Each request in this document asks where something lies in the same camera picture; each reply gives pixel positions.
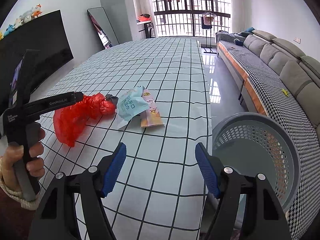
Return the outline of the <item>person's left hand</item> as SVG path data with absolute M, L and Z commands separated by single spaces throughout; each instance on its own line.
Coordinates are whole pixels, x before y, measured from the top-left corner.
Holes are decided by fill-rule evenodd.
M 41 128 L 39 130 L 39 141 L 29 149 L 31 161 L 25 164 L 25 169 L 28 173 L 39 180 L 45 174 L 44 160 L 40 157 L 43 154 L 44 148 L 41 140 L 45 137 L 46 133 Z M 24 149 L 23 146 L 8 146 L 1 157 L 1 173 L 5 185 L 12 191 L 21 191 L 20 184 L 16 177 L 14 164 L 23 159 Z

